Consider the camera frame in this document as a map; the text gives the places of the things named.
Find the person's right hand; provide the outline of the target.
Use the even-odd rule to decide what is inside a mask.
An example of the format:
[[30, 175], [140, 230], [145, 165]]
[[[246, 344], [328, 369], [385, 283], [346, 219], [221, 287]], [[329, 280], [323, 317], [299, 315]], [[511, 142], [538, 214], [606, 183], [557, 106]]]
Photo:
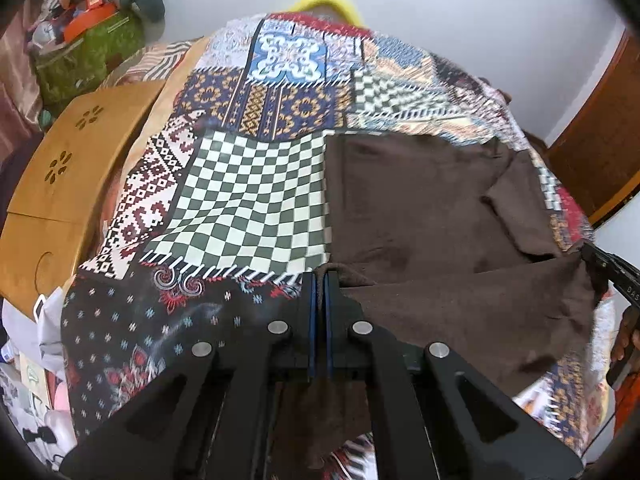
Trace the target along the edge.
[[611, 351], [612, 364], [623, 359], [629, 346], [633, 346], [637, 350], [640, 349], [639, 331], [634, 328], [638, 317], [638, 311], [634, 307], [628, 307], [624, 311]]

